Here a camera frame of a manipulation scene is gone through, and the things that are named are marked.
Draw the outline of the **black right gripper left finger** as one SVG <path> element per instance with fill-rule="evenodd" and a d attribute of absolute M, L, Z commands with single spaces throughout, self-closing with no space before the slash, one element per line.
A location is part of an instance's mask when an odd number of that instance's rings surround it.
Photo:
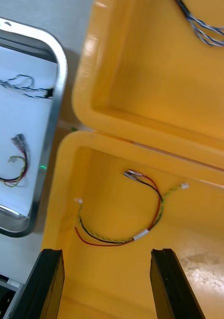
<path fill-rule="evenodd" d="M 42 250 L 13 308 L 13 318 L 56 319 L 64 280 L 62 250 Z"/>

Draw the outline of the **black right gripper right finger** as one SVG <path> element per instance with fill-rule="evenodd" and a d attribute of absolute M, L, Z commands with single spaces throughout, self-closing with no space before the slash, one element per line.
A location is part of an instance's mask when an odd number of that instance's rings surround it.
<path fill-rule="evenodd" d="M 151 251 L 150 282 L 159 319 L 205 317 L 172 249 Z"/>

